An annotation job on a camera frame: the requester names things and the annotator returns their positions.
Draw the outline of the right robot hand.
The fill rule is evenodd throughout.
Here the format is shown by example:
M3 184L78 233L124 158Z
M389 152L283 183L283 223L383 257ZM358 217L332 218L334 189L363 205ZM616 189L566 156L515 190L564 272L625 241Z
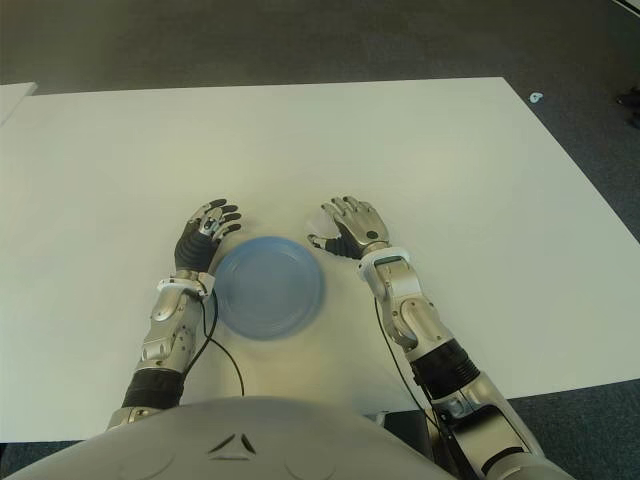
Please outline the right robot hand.
M336 256L360 260L391 245L387 227L376 209L352 196L334 197L321 209L338 230L333 238L308 234L309 243Z

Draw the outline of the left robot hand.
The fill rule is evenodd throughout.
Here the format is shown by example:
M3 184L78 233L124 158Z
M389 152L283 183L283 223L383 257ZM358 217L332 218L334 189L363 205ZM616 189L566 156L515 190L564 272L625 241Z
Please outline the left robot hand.
M177 271L207 272L223 239L241 228L237 205L216 199L200 206L186 222L174 250Z

